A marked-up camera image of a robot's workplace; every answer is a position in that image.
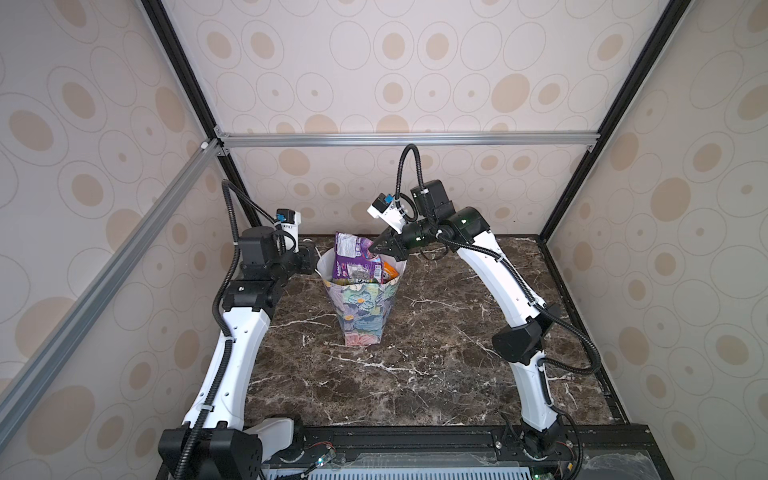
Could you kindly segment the purple pink snack bag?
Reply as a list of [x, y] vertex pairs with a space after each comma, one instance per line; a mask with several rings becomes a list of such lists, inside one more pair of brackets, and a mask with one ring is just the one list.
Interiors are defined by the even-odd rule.
[[381, 283], [382, 260], [370, 252], [372, 243], [366, 237], [337, 232], [332, 279], [340, 284]]

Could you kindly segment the floral paper bag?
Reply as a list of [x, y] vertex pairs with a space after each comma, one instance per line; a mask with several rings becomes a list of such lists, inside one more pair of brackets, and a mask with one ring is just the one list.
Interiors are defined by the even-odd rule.
[[332, 281], [335, 258], [333, 249], [323, 253], [317, 264], [317, 272], [336, 313], [345, 345], [367, 347], [379, 344], [395, 304], [395, 295], [403, 281], [407, 262], [396, 262], [393, 257], [384, 255], [383, 259], [398, 271], [395, 279], [385, 284], [340, 285]]

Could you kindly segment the orange snack bag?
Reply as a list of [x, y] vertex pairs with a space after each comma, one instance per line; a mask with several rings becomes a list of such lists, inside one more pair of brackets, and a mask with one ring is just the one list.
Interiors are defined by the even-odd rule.
[[398, 270], [384, 260], [381, 261], [381, 269], [382, 269], [382, 273], [381, 273], [382, 284], [386, 284], [389, 281], [394, 280], [399, 276]]

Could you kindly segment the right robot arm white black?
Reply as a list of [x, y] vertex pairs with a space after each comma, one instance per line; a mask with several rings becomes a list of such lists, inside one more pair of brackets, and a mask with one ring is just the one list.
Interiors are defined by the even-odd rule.
[[388, 228], [370, 250], [404, 260], [411, 251], [440, 243], [458, 254], [483, 282], [497, 302], [507, 326], [495, 335], [497, 354], [510, 364], [521, 401], [522, 425], [539, 434], [558, 423], [552, 407], [541, 346], [542, 314], [546, 303], [531, 292], [499, 246], [490, 225], [473, 207], [459, 211], [447, 197], [442, 182], [428, 182], [411, 191], [416, 219], [408, 221], [399, 200], [381, 193], [368, 207], [368, 214]]

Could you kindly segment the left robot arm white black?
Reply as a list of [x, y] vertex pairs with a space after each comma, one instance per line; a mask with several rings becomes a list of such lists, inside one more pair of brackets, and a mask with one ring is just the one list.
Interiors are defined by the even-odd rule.
[[213, 304], [221, 333], [199, 394], [181, 426], [158, 444], [175, 479], [261, 479], [262, 465], [279, 452], [301, 450], [297, 417], [271, 417], [245, 425], [245, 403], [260, 345], [288, 280], [314, 273], [318, 255], [301, 244], [297, 224], [253, 227], [233, 242], [233, 266]]

